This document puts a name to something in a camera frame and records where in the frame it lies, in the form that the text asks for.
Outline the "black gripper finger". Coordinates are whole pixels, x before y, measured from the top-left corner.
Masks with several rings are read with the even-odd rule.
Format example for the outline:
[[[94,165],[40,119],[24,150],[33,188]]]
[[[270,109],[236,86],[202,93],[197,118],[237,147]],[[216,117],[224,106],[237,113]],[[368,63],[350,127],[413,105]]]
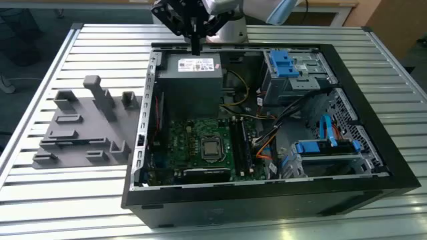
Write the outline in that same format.
[[[186,9],[178,0],[156,0],[150,7],[150,13],[158,21],[166,26],[176,36],[182,36],[190,45],[190,53],[197,55],[197,38],[193,31],[190,18],[184,16]]]
[[[218,15],[209,15],[204,11],[196,17],[196,55],[201,51],[201,39],[212,37],[225,23],[230,20],[230,11],[222,12]]]

